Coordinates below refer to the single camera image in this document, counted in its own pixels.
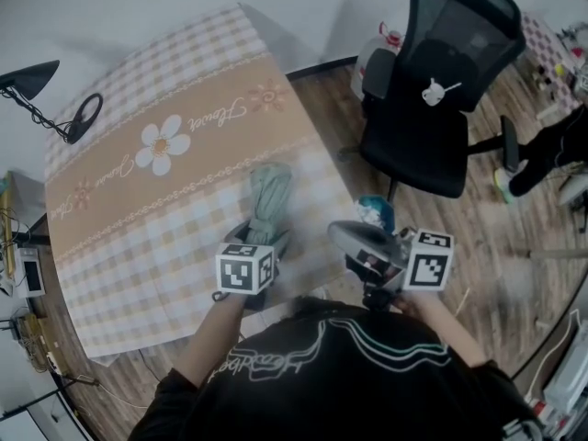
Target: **checkered tablecloth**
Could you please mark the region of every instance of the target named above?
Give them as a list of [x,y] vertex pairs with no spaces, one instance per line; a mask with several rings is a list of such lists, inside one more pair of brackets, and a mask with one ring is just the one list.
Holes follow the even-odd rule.
[[535,54],[537,62],[545,67],[549,78],[555,85],[554,94],[560,109],[568,116],[581,102],[572,94],[570,88],[555,72],[557,64],[574,68],[575,63],[566,52],[556,34],[540,18],[531,14],[523,14],[523,32],[526,46]]
[[[233,6],[133,53],[63,111],[61,119],[71,118],[95,91],[105,98],[96,125],[74,146],[49,135],[48,191],[100,136],[124,129],[124,120],[135,112],[182,84],[264,52],[265,44],[242,9]],[[330,244],[326,228],[330,221],[353,219],[356,213],[318,135],[273,158],[288,163],[294,175],[286,224],[293,240],[268,296],[270,304],[277,304],[344,272],[343,257]],[[247,175],[231,175],[188,190],[91,246],[56,256],[63,296],[87,356],[108,364],[118,353],[194,333],[212,305],[218,244],[248,219],[250,196]]]

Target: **orange flower print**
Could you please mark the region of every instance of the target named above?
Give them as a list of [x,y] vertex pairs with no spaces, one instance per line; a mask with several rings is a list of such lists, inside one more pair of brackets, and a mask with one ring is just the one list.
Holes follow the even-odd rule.
[[274,85],[274,81],[271,78],[268,79],[266,86],[258,85],[257,89],[249,90],[251,101],[255,102],[252,111],[259,111],[261,108],[264,111],[269,111],[271,107],[276,111],[283,111],[283,95],[288,91],[287,89],[282,89],[280,85]]
[[90,202],[90,191],[92,191],[92,187],[90,186],[90,182],[87,178],[84,178],[83,181],[78,183],[78,186],[75,187],[75,194],[73,195],[73,206],[76,209],[88,209],[88,203]]

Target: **white plush toy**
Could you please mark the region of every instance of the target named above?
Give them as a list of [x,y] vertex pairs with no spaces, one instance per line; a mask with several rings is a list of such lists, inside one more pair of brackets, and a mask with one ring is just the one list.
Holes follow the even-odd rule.
[[444,88],[435,81],[435,78],[432,78],[430,86],[426,90],[423,90],[423,100],[430,107],[434,107],[441,102],[446,92],[453,90],[458,86],[461,86],[461,82],[452,85],[449,88]]

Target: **white shoe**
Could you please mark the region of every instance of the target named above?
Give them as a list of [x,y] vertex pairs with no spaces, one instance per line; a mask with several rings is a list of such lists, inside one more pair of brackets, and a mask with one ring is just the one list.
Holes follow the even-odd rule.
[[511,190],[508,187],[511,179],[512,177],[503,168],[499,168],[494,172],[494,184],[498,189],[500,189],[500,192],[503,194],[504,201],[507,204],[511,204],[516,201],[516,198],[513,196],[513,193],[511,193]]

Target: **white line graphic on shirt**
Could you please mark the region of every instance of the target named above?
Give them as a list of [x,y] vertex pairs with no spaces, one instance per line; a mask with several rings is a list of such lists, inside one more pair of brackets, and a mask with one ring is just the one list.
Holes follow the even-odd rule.
[[404,349],[393,348],[371,338],[354,320],[328,319],[318,322],[317,338],[305,350],[293,351],[286,355],[260,354],[253,349],[235,346],[224,362],[212,371],[208,382],[221,372],[231,371],[235,375],[243,369],[247,370],[249,380],[252,382],[279,379],[291,368],[294,369],[294,374],[298,374],[305,365],[310,364],[319,355],[327,322],[334,328],[347,330],[357,349],[366,359],[391,372],[407,372],[423,363],[441,368],[451,361],[447,345],[418,344]]

